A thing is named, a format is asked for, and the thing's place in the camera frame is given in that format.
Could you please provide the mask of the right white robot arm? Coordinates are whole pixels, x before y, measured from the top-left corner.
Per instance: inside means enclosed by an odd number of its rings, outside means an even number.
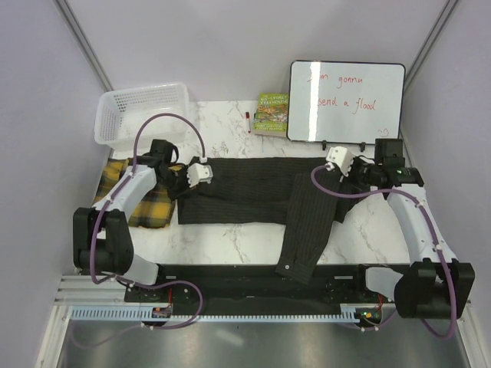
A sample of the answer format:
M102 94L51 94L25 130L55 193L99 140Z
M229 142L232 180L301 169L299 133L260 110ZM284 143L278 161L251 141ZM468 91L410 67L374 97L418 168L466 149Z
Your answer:
M383 190L395 214L410 258L398 273L369 267L351 282L359 301L378 293L392 300L403 318L457 319L461 317L475 280L469 263L461 263L434 222L419 171L407 166L399 139L378 139L368 162L345 147L335 147L328 158L340 169L344 182L358 193Z

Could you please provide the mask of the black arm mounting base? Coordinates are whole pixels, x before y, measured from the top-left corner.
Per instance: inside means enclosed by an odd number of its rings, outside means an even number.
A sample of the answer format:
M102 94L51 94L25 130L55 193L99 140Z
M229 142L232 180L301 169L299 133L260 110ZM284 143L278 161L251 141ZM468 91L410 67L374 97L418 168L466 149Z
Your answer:
M387 298L366 287L366 269L365 264L322 264L303 284L279 275L273 265L167 265L160 267L155 286L114 280L124 286L126 302L169 302L179 314L197 308L203 314L293 314L340 304L386 304Z

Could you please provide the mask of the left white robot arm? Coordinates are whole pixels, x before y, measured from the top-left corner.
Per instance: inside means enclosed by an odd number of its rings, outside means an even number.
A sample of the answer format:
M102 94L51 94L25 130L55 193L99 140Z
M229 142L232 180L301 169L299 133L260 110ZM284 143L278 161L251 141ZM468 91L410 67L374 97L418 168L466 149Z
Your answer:
M73 216L74 265L93 274L108 274L142 284L151 301L167 296L168 283L157 264L136 255L129 220L147 193L162 189L171 200L189 189L186 167L177 165L178 149L166 140L154 140L150 151L129 163L116 185L90 208Z

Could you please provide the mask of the black pinstriped long sleeve shirt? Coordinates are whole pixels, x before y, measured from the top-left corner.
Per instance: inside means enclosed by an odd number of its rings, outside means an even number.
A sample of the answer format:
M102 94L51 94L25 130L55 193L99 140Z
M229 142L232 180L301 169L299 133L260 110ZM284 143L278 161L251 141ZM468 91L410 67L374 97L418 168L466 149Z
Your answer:
M211 158L210 183L202 183L178 198L181 225L245 224L284 225L282 250L276 273L308 284L330 238L332 225L342 223L358 203L356 188L341 180L338 171L311 171L322 158Z

